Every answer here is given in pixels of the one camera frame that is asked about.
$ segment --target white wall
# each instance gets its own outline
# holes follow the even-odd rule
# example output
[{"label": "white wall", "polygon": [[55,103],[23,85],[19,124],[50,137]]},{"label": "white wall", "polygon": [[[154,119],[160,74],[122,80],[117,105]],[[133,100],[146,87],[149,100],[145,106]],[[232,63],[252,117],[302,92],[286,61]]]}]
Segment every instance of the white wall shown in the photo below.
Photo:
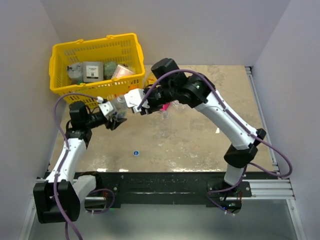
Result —
[{"label": "white wall", "polygon": [[0,1],[0,34],[0,239],[13,240],[55,141],[48,67],[59,38],[39,0]]},{"label": "white wall", "polygon": [[[253,67],[271,141],[290,177],[309,240],[319,239],[320,1],[292,0]],[[286,171],[281,161],[282,171]]]},{"label": "white wall", "polygon": [[144,63],[252,66],[290,0],[41,0],[62,42],[134,32]]}]

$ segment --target gray box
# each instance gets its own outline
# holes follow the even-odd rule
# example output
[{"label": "gray box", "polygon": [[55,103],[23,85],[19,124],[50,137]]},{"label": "gray box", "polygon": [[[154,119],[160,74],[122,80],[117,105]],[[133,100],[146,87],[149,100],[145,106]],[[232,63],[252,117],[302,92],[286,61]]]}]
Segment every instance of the gray box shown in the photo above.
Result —
[{"label": "gray box", "polygon": [[100,61],[83,62],[83,82],[95,83],[104,80],[104,64]]}]

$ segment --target yellow plastic basket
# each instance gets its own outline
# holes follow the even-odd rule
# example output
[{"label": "yellow plastic basket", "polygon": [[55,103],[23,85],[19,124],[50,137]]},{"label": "yellow plastic basket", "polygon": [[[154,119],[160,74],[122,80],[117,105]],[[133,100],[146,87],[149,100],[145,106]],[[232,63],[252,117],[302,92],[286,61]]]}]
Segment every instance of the yellow plastic basket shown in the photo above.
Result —
[{"label": "yellow plastic basket", "polygon": [[[71,85],[67,66],[83,61],[103,63],[116,61],[118,64],[132,67],[136,74],[111,80]],[[142,88],[145,73],[144,55],[136,34],[108,35],[106,38],[89,41],[80,39],[53,46],[49,66],[50,89],[60,96],[67,93],[83,93],[111,100],[132,89]],[[72,95],[64,99],[69,104],[83,101],[90,108],[97,106],[97,102],[88,97]]]}]

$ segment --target stained floor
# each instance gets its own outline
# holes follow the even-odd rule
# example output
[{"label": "stained floor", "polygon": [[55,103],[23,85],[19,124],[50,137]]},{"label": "stained floor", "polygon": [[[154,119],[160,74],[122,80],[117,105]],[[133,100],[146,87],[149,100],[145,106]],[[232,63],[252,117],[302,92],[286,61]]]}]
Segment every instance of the stained floor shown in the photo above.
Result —
[{"label": "stained floor", "polygon": [[[147,75],[151,66],[146,66]],[[250,125],[261,128],[261,120],[244,66],[238,65],[181,65],[206,75],[224,100]],[[190,172],[225,171],[224,154],[229,139],[204,115],[188,106],[171,105],[169,117],[126,115],[127,121],[114,131],[104,126],[92,130],[87,151],[77,167],[78,172]],[[68,107],[61,126],[69,120]],[[61,153],[63,138],[59,134],[52,155],[52,170]],[[267,147],[258,146],[254,162],[273,170]],[[258,169],[249,167],[249,171]]]}]

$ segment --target cable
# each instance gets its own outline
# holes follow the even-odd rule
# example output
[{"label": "cable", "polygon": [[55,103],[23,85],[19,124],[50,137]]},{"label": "cable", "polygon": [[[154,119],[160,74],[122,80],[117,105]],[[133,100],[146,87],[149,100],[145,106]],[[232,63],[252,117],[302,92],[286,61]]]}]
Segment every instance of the cable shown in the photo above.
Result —
[{"label": "cable", "polygon": [[65,148],[65,153],[62,157],[62,160],[60,162],[60,164],[58,165],[58,168],[57,168],[57,171],[56,171],[56,174],[54,176],[54,181],[53,181],[53,196],[54,196],[54,200],[56,202],[56,205],[59,209],[59,211],[61,212],[63,218],[65,219],[66,221],[66,224],[67,224],[67,230],[68,230],[68,225],[71,226],[71,228],[73,229],[73,231],[75,232],[75,234],[77,235],[78,239],[79,240],[83,240],[82,236],[81,236],[81,233],[79,232],[79,230],[77,229],[76,225],[70,220],[70,218],[68,217],[68,215],[65,213],[61,203],[60,203],[60,200],[59,200],[59,197],[58,197],[58,189],[57,189],[57,186],[58,186],[58,176],[60,174],[60,171],[61,171],[61,168],[68,156],[68,152],[69,152],[69,143],[68,143],[68,139],[67,139],[67,136],[66,134],[64,133],[64,131],[62,130],[59,122],[58,122],[58,119],[57,119],[57,106],[58,106],[58,103],[65,97],[67,96],[70,96],[70,95],[78,95],[78,96],[84,96],[84,97],[88,97],[88,98],[92,98],[92,99],[98,99],[97,97],[95,96],[90,96],[90,95],[87,95],[87,94],[83,94],[83,93],[76,93],[76,92],[72,92],[72,93],[67,93],[67,94],[64,94],[62,96],[60,96],[56,103],[55,103],[55,106],[53,108],[53,119],[54,119],[54,122],[55,122],[55,125],[57,126],[57,128],[59,129],[60,133],[62,134],[63,136],[63,139],[65,141],[65,145],[66,145],[66,148]]},{"label": "cable", "polygon": [[67,121],[66,122],[66,125],[65,125],[65,130],[68,131],[69,130],[69,124],[70,124],[71,120]]},{"label": "cable", "polygon": [[[110,205],[107,208],[105,208],[105,209],[103,209],[101,211],[93,211],[92,214],[103,214],[106,211],[108,211],[115,203],[116,196],[115,196],[115,193],[112,190],[107,189],[107,188],[101,188],[101,189],[93,190],[92,192],[90,192],[90,194],[94,194],[94,193],[98,193],[98,192],[103,192],[103,193],[109,192],[109,193],[112,193],[112,202],[110,203]],[[65,222],[65,225],[64,225],[64,234],[65,234],[65,239],[66,240],[70,240],[69,232],[68,232],[68,223],[67,222]]]},{"label": "cable", "polygon": [[[239,199],[240,190],[239,190],[239,191],[236,191],[235,193],[237,194],[237,195],[236,195],[236,200],[235,200],[235,202],[237,202],[238,199]],[[227,197],[228,197],[228,192],[226,192],[226,193],[224,194],[223,202],[224,202],[225,200],[227,200]]]},{"label": "cable", "polygon": [[92,192],[90,192],[90,194],[94,194],[94,193],[98,193],[98,192],[109,192],[109,193],[111,193],[112,194],[112,202],[105,209],[103,209],[101,211],[93,211],[92,214],[103,214],[103,213],[105,213],[106,211],[108,211],[114,205],[115,200],[116,200],[115,193],[112,190],[107,189],[107,188],[101,188],[101,189],[93,190]]},{"label": "cable", "polygon": [[228,188],[225,188],[225,189],[208,191],[208,192],[206,193],[206,197],[207,197],[214,205],[216,205],[219,209],[221,209],[222,211],[224,211],[225,214],[232,214],[232,215],[234,215],[234,213],[228,211],[227,209],[224,209],[220,204],[218,204],[217,202],[215,202],[214,200],[212,200],[212,199],[210,198],[210,194],[224,193],[224,192],[228,192],[228,191],[236,188],[236,187],[242,182],[242,180],[245,178],[245,176],[246,176],[246,170],[247,170],[247,166],[245,166],[245,167],[243,168],[242,176],[241,176],[241,178],[239,179],[239,181],[238,181],[235,185],[233,185],[233,186],[231,186],[231,187],[228,187]]},{"label": "cable", "polygon": [[276,176],[279,178],[283,178],[283,177],[288,177],[291,173],[292,173],[292,164],[290,162],[290,160],[277,148],[275,148],[274,146],[272,146],[271,144],[267,143],[266,141],[260,139],[259,137],[257,137],[256,135],[254,135],[253,133],[251,133],[251,131],[235,116],[232,114],[232,112],[228,109],[226,109],[226,105],[225,103],[221,100],[221,98],[219,97],[219,95],[217,94],[215,88],[210,84],[210,82],[204,77],[204,75],[196,72],[196,71],[192,71],[189,69],[177,69],[177,70],[173,70],[173,71],[169,71],[167,73],[165,73],[164,75],[162,75],[161,77],[159,77],[155,83],[149,88],[149,90],[147,91],[147,93],[145,94],[144,98],[142,99],[141,103],[139,104],[139,106],[137,107],[137,109],[139,110],[143,103],[147,100],[148,96],[151,94],[152,90],[156,87],[156,85],[158,85],[163,79],[167,78],[168,76],[172,75],[172,74],[176,74],[176,73],[191,73],[194,74],[196,76],[198,76],[202,81],[204,81],[207,86],[209,87],[209,89],[211,90],[211,92],[213,93],[214,97],[217,99],[217,101],[219,102],[219,104],[222,106],[223,110],[243,129],[246,131],[246,133],[248,135],[250,135],[251,137],[253,137],[255,140],[263,143],[264,145],[268,146],[269,148],[273,149],[274,151],[276,151],[281,157],[283,157],[283,159],[286,161],[286,163],[288,164],[289,167],[289,171],[288,173],[285,174],[277,174],[271,171],[266,170],[265,168],[257,165],[256,163],[249,163],[252,166],[255,166],[257,168],[259,168],[260,170],[266,172],[267,174],[270,174],[272,176]]},{"label": "cable", "polygon": [[106,191],[103,192],[103,197],[104,197],[104,200],[105,200],[105,205],[104,205],[104,207],[106,207],[106,206],[107,206],[107,201],[108,201],[108,194],[107,194]]}]

